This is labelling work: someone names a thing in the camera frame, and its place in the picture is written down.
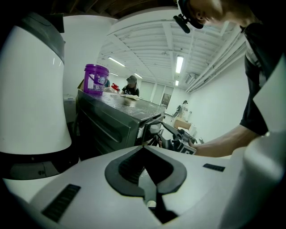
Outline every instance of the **ceiling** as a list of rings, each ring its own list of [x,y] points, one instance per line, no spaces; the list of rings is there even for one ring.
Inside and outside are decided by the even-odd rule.
[[[141,10],[175,6],[176,0],[44,0],[39,1],[37,13],[63,13],[70,15],[102,15],[122,18]]]
[[[229,39],[235,25],[191,28],[186,34],[172,17],[134,24],[107,36],[97,63],[122,77],[139,74],[143,80],[187,89],[189,75],[197,77]],[[180,74],[175,73],[177,56],[184,57]],[[122,67],[108,59],[124,64]]]

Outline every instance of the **red object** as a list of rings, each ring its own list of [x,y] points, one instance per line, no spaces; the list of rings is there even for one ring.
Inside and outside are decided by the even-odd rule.
[[[118,86],[117,86],[116,84],[112,84],[111,87],[112,87],[114,90],[119,91],[119,88],[118,88]]]

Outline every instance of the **headset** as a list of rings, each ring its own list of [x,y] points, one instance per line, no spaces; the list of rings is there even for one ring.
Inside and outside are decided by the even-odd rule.
[[[191,30],[187,26],[188,23],[190,23],[193,27],[196,29],[202,29],[203,25],[198,23],[198,21],[190,15],[188,9],[187,9],[187,3],[189,0],[178,0],[178,6],[181,9],[182,14],[179,14],[178,16],[174,16],[174,20],[176,23],[184,30],[186,34],[189,34]]]

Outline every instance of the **purple bucket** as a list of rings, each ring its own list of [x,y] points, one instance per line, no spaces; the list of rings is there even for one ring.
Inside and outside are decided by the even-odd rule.
[[[84,92],[102,95],[109,70],[103,66],[87,64],[84,75]]]

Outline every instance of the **fluorescent light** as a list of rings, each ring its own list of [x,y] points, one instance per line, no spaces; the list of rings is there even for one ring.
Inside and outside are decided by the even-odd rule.
[[[178,56],[177,57],[176,73],[180,73],[181,72],[183,62],[184,62],[184,58],[182,56]]]
[[[111,57],[109,57],[108,59],[113,60],[114,62],[116,62],[116,63],[120,64],[121,66],[124,66],[124,67],[125,67],[125,65],[123,65],[122,63],[118,62],[117,60],[115,60],[115,59],[113,59],[113,58],[111,58]]]
[[[137,73],[134,73],[134,75],[138,76],[139,78],[143,79],[140,75],[138,75]]]
[[[116,74],[114,74],[114,73],[112,73],[112,72],[110,72],[110,74],[115,75],[115,76],[119,76],[119,75],[116,75]]]

